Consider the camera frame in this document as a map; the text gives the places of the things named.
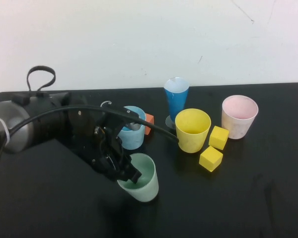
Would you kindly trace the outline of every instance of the plastic cup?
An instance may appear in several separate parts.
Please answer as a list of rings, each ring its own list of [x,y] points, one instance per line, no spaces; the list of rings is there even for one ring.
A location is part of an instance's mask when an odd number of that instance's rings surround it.
[[[119,186],[140,202],[153,200],[159,192],[159,183],[155,164],[152,158],[146,154],[132,154],[131,163],[142,173],[138,182],[134,184],[130,180],[118,180]]]
[[[222,127],[229,130],[229,138],[243,138],[257,114],[254,100],[242,95],[230,96],[222,103]]]
[[[177,114],[184,109],[189,87],[189,82],[179,77],[169,79],[164,84],[164,90],[169,104],[171,123],[174,123]]]
[[[187,153],[201,150],[208,135],[211,119],[208,114],[199,109],[186,109],[175,118],[179,147]]]
[[[141,119],[146,120],[146,114],[141,108],[135,106],[125,106],[125,108],[137,113]],[[118,134],[122,140],[122,146],[127,150],[138,149],[144,142],[145,128],[144,125],[141,125],[138,130],[130,130],[127,127],[123,127]]]

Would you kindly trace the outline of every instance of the orange block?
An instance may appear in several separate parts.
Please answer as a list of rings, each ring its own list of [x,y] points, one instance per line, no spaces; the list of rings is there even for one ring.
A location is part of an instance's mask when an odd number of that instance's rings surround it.
[[[147,122],[150,122],[151,124],[154,124],[154,117],[153,117],[153,115],[150,115],[150,114],[147,114],[146,113],[146,121]],[[151,128],[146,126],[145,134],[146,135],[149,135],[150,134],[150,131],[151,131]]]

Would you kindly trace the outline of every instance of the light green cup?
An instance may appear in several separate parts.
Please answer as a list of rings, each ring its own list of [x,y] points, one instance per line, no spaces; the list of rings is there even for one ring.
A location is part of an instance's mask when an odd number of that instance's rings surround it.
[[[159,183],[155,164],[152,158],[146,154],[132,154],[131,163],[142,173],[138,182],[134,184],[130,180],[118,180],[119,186],[140,202],[153,200],[159,192]]]

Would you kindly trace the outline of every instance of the yellow cube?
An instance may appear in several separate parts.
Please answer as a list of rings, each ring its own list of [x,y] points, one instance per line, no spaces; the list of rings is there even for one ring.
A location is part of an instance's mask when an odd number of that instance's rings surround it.
[[[199,164],[206,168],[208,171],[212,172],[217,166],[222,162],[223,154],[214,149],[212,146],[209,146],[205,151],[200,155]]]
[[[214,126],[210,135],[209,145],[220,150],[224,149],[227,142],[228,134],[228,130],[218,126]]]

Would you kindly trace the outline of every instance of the light blue cup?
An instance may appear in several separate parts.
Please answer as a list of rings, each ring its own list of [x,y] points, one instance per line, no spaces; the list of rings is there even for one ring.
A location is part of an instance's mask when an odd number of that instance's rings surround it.
[[[135,106],[125,106],[125,108],[137,113],[141,119],[146,120],[146,114],[141,108]],[[130,130],[123,127],[118,134],[123,142],[122,146],[127,150],[138,149],[144,142],[145,128],[144,125],[141,125],[138,130]]]

